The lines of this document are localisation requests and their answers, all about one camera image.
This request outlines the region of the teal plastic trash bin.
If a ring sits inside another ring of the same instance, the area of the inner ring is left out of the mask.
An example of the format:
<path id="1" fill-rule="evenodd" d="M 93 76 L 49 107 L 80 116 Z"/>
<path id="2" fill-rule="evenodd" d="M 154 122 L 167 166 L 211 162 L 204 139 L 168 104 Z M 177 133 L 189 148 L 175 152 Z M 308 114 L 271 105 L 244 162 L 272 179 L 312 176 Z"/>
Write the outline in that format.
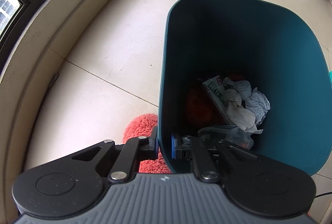
<path id="1" fill-rule="evenodd" d="M 179 0 L 165 27 L 158 136 L 173 172 L 173 134 L 197 135 L 226 122 L 203 82 L 215 76 L 247 80 L 271 108 L 253 151 L 313 175 L 331 152 L 331 81 L 320 44 L 294 12 L 261 0 Z M 213 113 L 197 122 L 187 113 L 196 95 Z"/>

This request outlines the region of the red shaggy rug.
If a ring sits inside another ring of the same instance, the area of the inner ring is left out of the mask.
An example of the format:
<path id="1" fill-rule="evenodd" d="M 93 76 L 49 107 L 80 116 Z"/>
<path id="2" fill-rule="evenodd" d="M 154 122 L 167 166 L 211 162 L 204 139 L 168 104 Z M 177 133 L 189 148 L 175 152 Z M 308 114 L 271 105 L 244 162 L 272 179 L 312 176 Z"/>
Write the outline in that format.
<path id="1" fill-rule="evenodd" d="M 130 138 L 150 136 L 156 125 L 157 115 L 153 113 L 147 113 L 134 118 L 124 131 L 122 143 L 125 144 Z M 145 160 L 140 162 L 139 173 L 170 174 L 172 172 L 165 163 L 161 151 L 159 150 L 156 160 Z"/>

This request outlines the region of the red plastic wrapper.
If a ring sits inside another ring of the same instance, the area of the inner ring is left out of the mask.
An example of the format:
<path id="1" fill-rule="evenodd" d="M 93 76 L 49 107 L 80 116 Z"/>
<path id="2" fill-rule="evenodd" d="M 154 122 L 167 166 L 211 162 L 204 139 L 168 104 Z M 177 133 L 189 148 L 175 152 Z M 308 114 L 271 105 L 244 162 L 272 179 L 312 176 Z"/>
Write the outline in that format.
<path id="1" fill-rule="evenodd" d="M 213 117 L 210 107 L 196 95 L 188 96 L 186 109 L 188 116 L 197 122 L 207 122 Z"/>

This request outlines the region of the crumpled white paper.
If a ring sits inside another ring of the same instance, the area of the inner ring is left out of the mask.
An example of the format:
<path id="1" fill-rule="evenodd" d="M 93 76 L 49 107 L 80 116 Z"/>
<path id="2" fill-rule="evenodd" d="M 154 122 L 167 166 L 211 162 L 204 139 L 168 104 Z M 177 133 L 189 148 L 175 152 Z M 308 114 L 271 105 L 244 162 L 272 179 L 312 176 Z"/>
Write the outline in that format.
<path id="1" fill-rule="evenodd" d="M 270 110 L 271 105 L 267 97 L 259 92 L 257 88 L 252 89 L 247 80 L 232 81 L 229 77 L 223 80 L 224 89 L 234 89 L 241 96 L 241 104 L 244 108 L 255 114 L 255 124 L 260 125 Z"/>

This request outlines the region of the white snack box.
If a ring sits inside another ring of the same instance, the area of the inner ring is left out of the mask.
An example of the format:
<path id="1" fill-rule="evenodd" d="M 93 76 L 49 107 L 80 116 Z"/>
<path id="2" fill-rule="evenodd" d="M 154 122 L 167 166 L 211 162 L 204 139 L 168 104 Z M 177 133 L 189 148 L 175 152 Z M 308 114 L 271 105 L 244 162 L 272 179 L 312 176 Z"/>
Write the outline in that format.
<path id="1" fill-rule="evenodd" d="M 221 116 L 225 120 L 226 124 L 233 125 L 233 122 L 227 115 L 228 102 L 223 99 L 225 89 L 220 76 L 215 76 L 211 79 L 208 79 L 207 81 L 203 82 L 203 86 L 208 92 L 211 100 L 215 104 Z"/>

